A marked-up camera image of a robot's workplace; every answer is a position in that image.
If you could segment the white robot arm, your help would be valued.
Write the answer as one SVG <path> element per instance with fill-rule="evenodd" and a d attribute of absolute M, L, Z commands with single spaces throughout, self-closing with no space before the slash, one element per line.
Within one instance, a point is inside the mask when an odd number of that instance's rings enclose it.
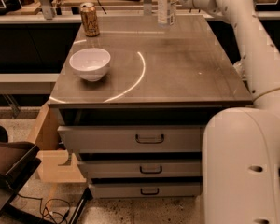
<path fill-rule="evenodd" d="M 253 0 L 178 1 L 231 25 L 253 100 L 204 130 L 204 223 L 280 224 L 280 52 Z"/>

